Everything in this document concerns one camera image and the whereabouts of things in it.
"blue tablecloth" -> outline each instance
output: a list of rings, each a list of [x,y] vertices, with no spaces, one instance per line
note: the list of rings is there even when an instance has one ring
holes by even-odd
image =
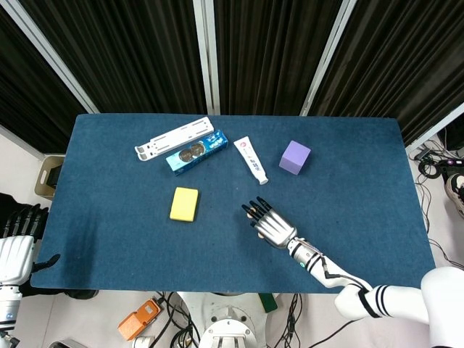
[[[434,266],[396,120],[214,116],[227,149],[178,177],[134,146],[198,115],[80,115],[39,256],[37,287],[220,292],[334,292],[270,247],[241,208],[266,198],[346,271],[373,286],[420,286]],[[233,145],[249,136],[268,174],[260,186]],[[298,176],[279,160],[311,148]],[[176,186],[196,188],[196,220],[169,219]]]

